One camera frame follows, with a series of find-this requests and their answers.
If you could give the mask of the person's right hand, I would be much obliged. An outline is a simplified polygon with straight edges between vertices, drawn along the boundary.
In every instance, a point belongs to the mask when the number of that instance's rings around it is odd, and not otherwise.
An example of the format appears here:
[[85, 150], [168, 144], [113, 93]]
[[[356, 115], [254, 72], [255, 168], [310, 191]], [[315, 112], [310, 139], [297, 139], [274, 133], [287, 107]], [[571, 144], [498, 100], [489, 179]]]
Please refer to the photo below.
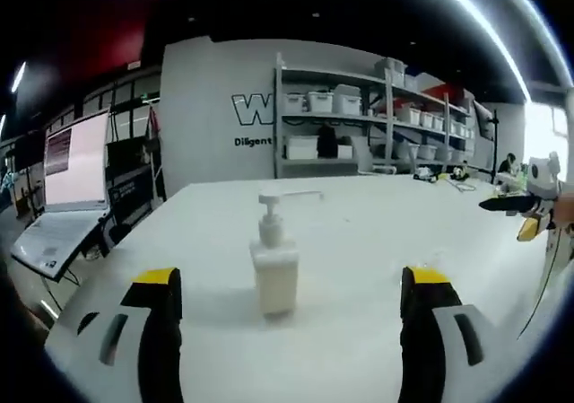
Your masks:
[[572, 193], [560, 195], [554, 204], [553, 221], [557, 227], [572, 228], [574, 223], [574, 196]]

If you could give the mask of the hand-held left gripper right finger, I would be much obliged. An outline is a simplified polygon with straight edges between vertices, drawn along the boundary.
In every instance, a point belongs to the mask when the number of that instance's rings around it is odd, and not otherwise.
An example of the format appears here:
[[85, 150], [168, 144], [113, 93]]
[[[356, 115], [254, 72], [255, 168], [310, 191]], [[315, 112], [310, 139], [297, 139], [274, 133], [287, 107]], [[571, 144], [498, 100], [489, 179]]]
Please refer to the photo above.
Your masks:
[[494, 402], [520, 374], [534, 339], [494, 326], [440, 272], [404, 267], [401, 402]]

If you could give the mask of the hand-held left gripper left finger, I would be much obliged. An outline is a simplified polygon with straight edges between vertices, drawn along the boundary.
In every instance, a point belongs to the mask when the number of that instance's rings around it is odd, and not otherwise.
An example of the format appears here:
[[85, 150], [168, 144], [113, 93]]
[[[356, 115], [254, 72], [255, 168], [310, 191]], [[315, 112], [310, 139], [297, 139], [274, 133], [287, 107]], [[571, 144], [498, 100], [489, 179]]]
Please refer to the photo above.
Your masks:
[[181, 276], [176, 267], [80, 288], [46, 350], [87, 402], [180, 402]]

